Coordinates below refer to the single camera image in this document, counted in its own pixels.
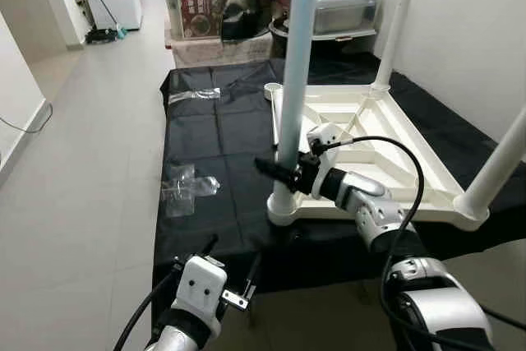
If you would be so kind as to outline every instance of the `mop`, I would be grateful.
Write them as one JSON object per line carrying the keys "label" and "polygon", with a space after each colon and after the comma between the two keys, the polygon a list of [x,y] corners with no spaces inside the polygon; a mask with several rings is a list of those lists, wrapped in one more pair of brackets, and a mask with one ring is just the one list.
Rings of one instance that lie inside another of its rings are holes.
{"label": "mop", "polygon": [[[117,37],[119,39],[124,39],[124,37],[126,36],[127,34],[127,31],[126,29],[122,28],[117,20],[115,19],[115,17],[113,16],[112,12],[109,10],[108,6],[106,6],[106,3],[104,3],[104,0],[100,0],[102,2],[102,5],[104,6],[104,8],[106,9],[106,11],[108,12],[109,16],[111,17],[113,23],[115,24],[115,31],[117,32]],[[97,30],[92,30],[90,33],[88,33],[88,35],[100,35],[100,33],[98,33]]]}

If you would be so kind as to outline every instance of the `white plastic pipe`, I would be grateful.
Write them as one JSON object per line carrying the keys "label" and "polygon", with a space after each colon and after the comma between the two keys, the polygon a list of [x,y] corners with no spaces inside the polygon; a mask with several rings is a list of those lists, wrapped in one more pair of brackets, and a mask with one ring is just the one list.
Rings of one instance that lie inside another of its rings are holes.
{"label": "white plastic pipe", "polygon": [[526,105],[495,148],[467,191],[453,200],[457,212],[477,221],[489,216],[488,206],[513,173],[526,151]]}
{"label": "white plastic pipe", "polygon": [[[298,163],[315,9],[316,0],[292,0],[290,7],[277,162],[291,170],[294,170]],[[285,226],[296,219],[298,203],[294,194],[283,183],[275,182],[274,191],[267,201],[267,208],[270,221]]]}
{"label": "white plastic pipe", "polygon": [[381,55],[380,67],[376,74],[375,81],[371,84],[374,91],[385,92],[389,90],[389,79],[393,71],[393,60],[396,52],[396,47],[399,42],[399,37],[404,28],[405,19],[408,15],[409,3],[411,0],[399,0],[394,10],[393,21],[387,35],[384,52]]}

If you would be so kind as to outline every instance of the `black tablecloth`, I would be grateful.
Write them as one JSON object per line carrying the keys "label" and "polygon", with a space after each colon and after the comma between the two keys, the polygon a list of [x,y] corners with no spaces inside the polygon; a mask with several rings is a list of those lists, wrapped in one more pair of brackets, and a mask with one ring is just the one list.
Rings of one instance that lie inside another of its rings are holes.
{"label": "black tablecloth", "polygon": [[[364,84],[378,61],[359,54],[346,62],[316,60],[309,84]],[[283,60],[226,67],[171,71],[161,90],[167,114],[163,180],[170,166],[194,164],[197,176],[215,176],[215,196],[196,198],[195,213],[169,218],[159,202],[155,239],[154,284],[168,272],[176,255],[196,252],[212,233],[219,242],[213,255],[227,266],[229,283],[240,287],[251,260],[262,250],[259,292],[332,284],[377,276],[375,262],[353,221],[298,220],[277,229],[266,218],[272,182],[253,165],[256,156],[272,156],[267,82],[282,82]],[[459,184],[466,188],[496,146],[488,136],[449,110],[405,76],[394,73],[391,94],[427,139]],[[168,105],[172,94],[219,87],[220,99],[185,99]],[[491,205],[490,219],[465,233],[448,224],[419,224],[427,248],[445,259],[480,252],[526,237],[526,166],[520,165]],[[155,300],[154,317],[172,302],[175,286]]]}

